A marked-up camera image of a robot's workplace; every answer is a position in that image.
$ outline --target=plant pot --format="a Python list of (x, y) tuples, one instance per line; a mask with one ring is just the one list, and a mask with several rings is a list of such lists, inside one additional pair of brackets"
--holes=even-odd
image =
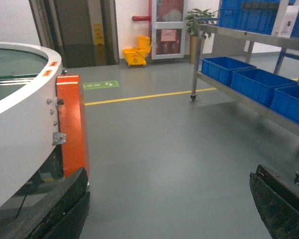
[[(196, 49), (197, 49), (197, 41), (198, 36), (190, 36), (190, 44), (189, 44), (189, 63), (195, 64), (196, 62)], [(201, 57), (202, 51), (204, 49), (205, 38), (201, 41), (201, 52), (199, 54), (199, 58)]]

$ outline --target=epoxy floor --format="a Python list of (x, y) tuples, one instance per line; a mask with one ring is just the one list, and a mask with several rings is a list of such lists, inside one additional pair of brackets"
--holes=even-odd
[[(251, 64), (273, 71), (277, 56)], [(192, 102), (193, 65), (69, 69), (85, 91), (91, 209), (81, 239), (270, 239), (249, 189), (258, 164), (293, 179), (299, 138), (218, 90)], [(295, 78), (299, 62), (281, 75)], [(199, 81), (198, 89), (211, 88)], [(131, 99), (179, 92), (177, 95)], [(125, 99), (114, 103), (102, 101)]]

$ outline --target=elevator door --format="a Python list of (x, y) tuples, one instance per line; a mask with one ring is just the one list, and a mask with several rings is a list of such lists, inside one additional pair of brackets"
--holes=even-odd
[[(117, 39), (113, 37), (116, 37), (115, 2), (110, 0), (109, 6), (102, 2), (30, 0), (41, 45), (59, 52), (66, 68), (118, 63)], [(103, 34), (108, 29), (114, 33)], [(99, 37), (100, 33), (103, 40), (96, 41), (96, 34)]]

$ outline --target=potted plant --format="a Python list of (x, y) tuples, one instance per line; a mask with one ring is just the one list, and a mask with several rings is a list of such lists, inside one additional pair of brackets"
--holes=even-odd
[[(186, 19), (188, 20), (188, 23), (186, 26), (187, 32), (190, 35), (190, 50), (189, 50), (189, 63), (194, 64), (195, 63), (195, 57), (196, 57), (196, 46), (197, 46), (197, 39), (198, 39), (198, 29), (197, 24), (207, 24), (207, 23), (214, 23), (213, 21), (195, 21), (195, 18), (213, 18), (215, 16), (215, 12), (211, 12), (210, 9), (206, 9), (204, 11), (193, 8), (191, 11), (188, 11), (189, 14)], [(203, 32), (203, 40), (202, 40), (202, 48), (205, 42), (205, 39), (211, 37), (210, 32)]]

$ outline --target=yellow floor line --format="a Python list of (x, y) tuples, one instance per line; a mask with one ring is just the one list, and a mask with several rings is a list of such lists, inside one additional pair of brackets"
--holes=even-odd
[[(196, 92), (213, 91), (215, 89), (216, 88), (200, 89), (200, 90), (196, 90)], [(85, 105), (93, 106), (93, 105), (115, 103), (115, 102), (121, 102), (121, 101), (132, 101), (132, 100), (140, 100), (140, 99), (147, 99), (147, 98), (154, 98), (154, 97), (161, 97), (161, 96), (174, 96), (174, 95), (189, 94), (189, 93), (191, 93), (191, 91), (172, 92), (172, 93), (158, 94), (158, 95), (151, 95), (151, 96), (139, 96), (139, 97), (123, 98), (123, 99), (116, 99), (116, 100), (110, 100), (110, 101), (90, 102), (90, 103), (85, 103)]]
[(292, 80), (293, 80), (293, 81), (297, 81), (297, 80), (298, 80), (298, 78), (293, 78)]

